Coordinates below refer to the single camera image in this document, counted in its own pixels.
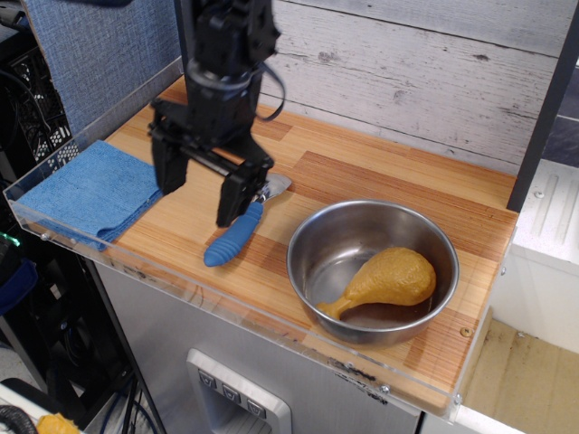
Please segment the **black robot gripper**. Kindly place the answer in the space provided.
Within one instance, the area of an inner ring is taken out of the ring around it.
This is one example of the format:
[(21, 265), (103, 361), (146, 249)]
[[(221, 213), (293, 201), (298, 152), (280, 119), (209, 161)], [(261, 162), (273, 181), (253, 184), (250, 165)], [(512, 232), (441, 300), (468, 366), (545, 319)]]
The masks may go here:
[(244, 214), (264, 186), (269, 155), (251, 134), (257, 117), (262, 76), (269, 71), (260, 63), (240, 75), (219, 76), (198, 62), (188, 64), (185, 105), (155, 99), (150, 124), (157, 185), (163, 195), (186, 180), (188, 161), (194, 159), (222, 175), (216, 224), (229, 227)]

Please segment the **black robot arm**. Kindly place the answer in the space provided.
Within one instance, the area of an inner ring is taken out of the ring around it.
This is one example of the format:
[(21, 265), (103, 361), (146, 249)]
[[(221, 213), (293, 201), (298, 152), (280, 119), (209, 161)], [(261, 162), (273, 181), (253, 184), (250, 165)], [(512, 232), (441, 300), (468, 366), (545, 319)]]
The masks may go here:
[(179, 2), (177, 17), (187, 102), (151, 103), (157, 185), (164, 195), (184, 185), (190, 160), (222, 175), (216, 223), (225, 228), (245, 213), (274, 166), (252, 125), (280, 32), (269, 1)]

